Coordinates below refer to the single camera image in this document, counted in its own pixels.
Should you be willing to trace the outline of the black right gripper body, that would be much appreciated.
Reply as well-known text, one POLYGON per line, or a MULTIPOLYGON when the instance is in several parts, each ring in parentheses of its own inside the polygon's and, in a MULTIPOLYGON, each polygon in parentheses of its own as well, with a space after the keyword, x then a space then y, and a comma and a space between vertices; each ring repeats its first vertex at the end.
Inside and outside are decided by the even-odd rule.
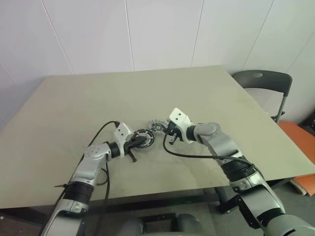
POLYGON ((168 135, 171 137, 169 141, 170 145, 174 145, 177 140, 180 140, 181 142, 184 141, 182 133, 175 123, 172 122, 167 128, 172 129, 172 134, 168 135))

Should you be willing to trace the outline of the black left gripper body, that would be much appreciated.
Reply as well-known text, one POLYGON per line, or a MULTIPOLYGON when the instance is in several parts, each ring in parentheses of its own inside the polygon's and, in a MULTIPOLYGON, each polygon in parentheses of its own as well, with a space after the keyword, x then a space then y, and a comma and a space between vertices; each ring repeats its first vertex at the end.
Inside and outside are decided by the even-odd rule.
POLYGON ((127 141, 125 144, 124 144, 124 152, 125 152, 125 155, 128 155, 131 159, 132 159, 132 162, 135 163, 137 161, 136 157, 133 155, 132 153, 132 149, 133 148, 129 148, 128 147, 128 143, 130 143, 130 141, 127 141))

